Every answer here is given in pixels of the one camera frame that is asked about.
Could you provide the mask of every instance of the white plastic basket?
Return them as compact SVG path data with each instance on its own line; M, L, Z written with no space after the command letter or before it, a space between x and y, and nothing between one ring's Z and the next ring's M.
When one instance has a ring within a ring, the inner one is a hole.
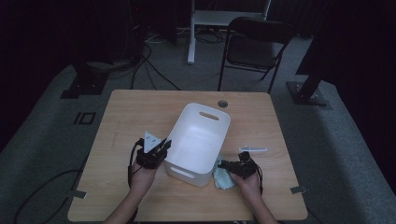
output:
M186 105L168 137L172 146L166 173L198 187L207 185L230 122L228 114L215 108Z

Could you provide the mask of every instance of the black metal base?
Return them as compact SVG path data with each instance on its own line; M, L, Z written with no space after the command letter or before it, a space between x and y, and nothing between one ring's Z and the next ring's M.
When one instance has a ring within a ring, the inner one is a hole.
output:
M69 90L62 93L61 99L77 99L82 95L100 95L102 94L103 88L106 85L109 73L100 73L94 76L93 81L90 84L81 85L79 84L79 78L73 80Z
M318 105L323 110L332 110L329 101L324 100L319 90L315 90L314 94L308 99L300 97L299 91L304 85L303 82L286 82L288 85L293 102L296 105Z

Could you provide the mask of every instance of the chair backrest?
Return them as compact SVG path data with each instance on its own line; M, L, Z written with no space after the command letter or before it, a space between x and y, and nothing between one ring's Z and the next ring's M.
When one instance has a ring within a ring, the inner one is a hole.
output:
M289 44L294 36L291 26L285 22L264 21L250 17L233 19L228 26L228 31L232 30L258 41L286 45Z

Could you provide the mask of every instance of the table top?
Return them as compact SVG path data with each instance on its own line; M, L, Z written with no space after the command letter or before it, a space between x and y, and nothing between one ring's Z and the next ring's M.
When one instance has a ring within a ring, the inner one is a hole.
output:
M218 102L226 101L221 108ZM71 221L103 221L127 194L127 167L134 143L145 131L164 139L189 103L224 111L231 124L220 154L239 161L239 148L268 147L250 152L263 172L262 197L278 220L305 219L307 211L271 97L261 92L228 91L113 91L92 145L74 198ZM136 221L252 220L238 187L216 189L213 177L204 187L176 179L159 168L154 183L139 205Z

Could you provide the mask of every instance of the gray carpet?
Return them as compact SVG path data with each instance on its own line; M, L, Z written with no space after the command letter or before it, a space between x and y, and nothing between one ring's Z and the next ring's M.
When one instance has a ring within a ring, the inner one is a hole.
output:
M395 195L335 87L324 82L319 85L332 110L295 105L291 99L286 82L306 79L294 74L310 41L300 37L291 41L271 93L295 173L300 184L309 189L304 194L311 211L308 218L285 223L396 223ZM148 43L152 48L149 61L183 91L217 89L223 43L197 42L195 64L187 65L188 39L180 38L177 45L161 39L151 42L156 43ZM149 64L146 66L137 71L134 89L176 89ZM67 195L78 176L76 170L91 150L110 93L115 89L130 89L132 73L112 73L102 95L80 95L78 99L60 99L76 75L71 66L53 79L29 118L0 154L0 223L12 223L17 212L18 223L41 223L63 202L65 205L49 223L69 223L67 212L71 199ZM222 90L267 90L270 78L259 81L261 75L241 77L242 73L246 72L226 73ZM66 171L70 173L50 181L24 203L32 192Z

